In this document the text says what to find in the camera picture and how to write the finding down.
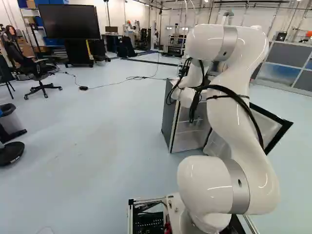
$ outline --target blue box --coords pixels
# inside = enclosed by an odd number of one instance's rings
[[[64,39],[47,38],[43,37],[44,43],[47,46],[62,46],[64,45]]]
[[[68,4],[66,0],[50,0],[50,4]]]
[[[39,4],[50,4],[49,0],[35,0],[36,7],[38,7]]]
[[[37,26],[43,26],[43,21],[42,21],[41,17],[35,16],[35,22],[36,22]]]
[[[20,8],[28,8],[26,0],[18,0],[18,4]]]

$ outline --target office chair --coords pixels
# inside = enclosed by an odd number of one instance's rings
[[[58,67],[47,64],[48,59],[39,59],[33,61],[32,58],[25,57],[16,41],[15,29],[8,25],[6,27],[6,33],[2,36],[2,41],[4,41],[4,48],[8,56],[15,62],[20,64],[19,71],[27,76],[33,74],[31,77],[32,80],[39,81],[39,86],[31,87],[30,92],[24,95],[24,99],[28,100],[28,96],[38,92],[39,90],[43,91],[43,96],[48,98],[48,95],[45,89],[59,89],[62,90],[61,86],[54,86],[51,84],[43,84],[41,81],[47,78],[50,75],[53,75],[54,72],[58,70]]]

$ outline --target black screen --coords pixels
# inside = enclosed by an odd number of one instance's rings
[[[39,11],[48,38],[100,38],[94,6],[40,4]]]

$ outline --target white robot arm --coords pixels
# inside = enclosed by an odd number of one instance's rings
[[[190,88],[201,84],[212,60],[227,60],[228,69],[210,84],[221,85],[240,95],[249,106],[249,81],[267,55],[266,35],[255,28],[200,24],[188,34],[185,49],[192,57],[187,77],[172,97],[189,106]],[[226,93],[208,89],[207,98]],[[261,215],[275,209],[279,200],[277,176],[261,148],[250,117],[230,98],[207,100],[211,127],[231,148],[231,158],[190,156],[177,173],[181,199],[194,224],[206,233],[218,233],[230,221],[230,214]]]

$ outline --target light gray floor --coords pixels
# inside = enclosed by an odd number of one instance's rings
[[[152,75],[156,66],[115,59],[105,67],[62,69],[77,75],[77,83],[95,87]],[[175,67],[160,65],[155,78],[175,76]],[[12,101],[1,87],[0,103],[17,106],[28,133],[18,138],[26,145],[20,161],[0,169],[0,233],[36,234],[46,227],[54,234],[123,234],[129,198],[177,191],[179,162],[200,151],[168,153],[160,132],[164,81],[127,81],[88,91],[80,91],[66,74],[43,82],[63,91],[47,90],[48,99],[38,92],[25,101],[23,95],[37,83],[15,81]],[[308,230],[311,193],[304,185],[311,177],[312,98],[252,86],[251,101],[295,122],[269,155],[280,177],[282,203],[255,218],[256,225],[261,233],[294,233],[283,232],[293,225]],[[297,206],[298,193],[304,206]]]

